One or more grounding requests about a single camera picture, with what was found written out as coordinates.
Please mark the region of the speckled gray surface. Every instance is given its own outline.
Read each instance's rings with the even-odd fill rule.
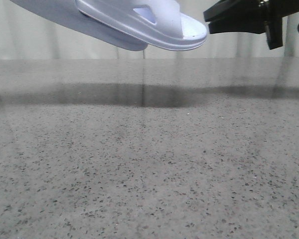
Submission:
[[[299,239],[299,58],[0,61],[0,239]]]

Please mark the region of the gray countertop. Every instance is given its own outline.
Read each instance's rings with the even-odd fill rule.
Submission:
[[[0,239],[299,239],[299,58],[0,61]]]

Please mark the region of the terrazzo floor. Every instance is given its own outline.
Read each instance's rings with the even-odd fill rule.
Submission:
[[[0,61],[0,239],[299,239],[299,58]]]

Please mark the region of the white slide sandal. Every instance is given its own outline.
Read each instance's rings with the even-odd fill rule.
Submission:
[[[77,9],[75,0],[11,1],[50,21],[127,50],[142,51],[148,46],[147,43],[141,40],[82,14]]]
[[[151,45],[173,51],[201,46],[206,27],[175,0],[75,0],[87,16]]]

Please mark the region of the white wall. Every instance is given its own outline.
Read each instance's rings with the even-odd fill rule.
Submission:
[[[203,21],[203,12],[217,0],[178,0],[182,11]],[[266,36],[222,33],[208,36],[200,48],[170,52],[149,46],[129,52],[83,35],[0,0],[0,59],[126,59],[299,56],[299,13],[284,19],[285,47],[269,51]]]

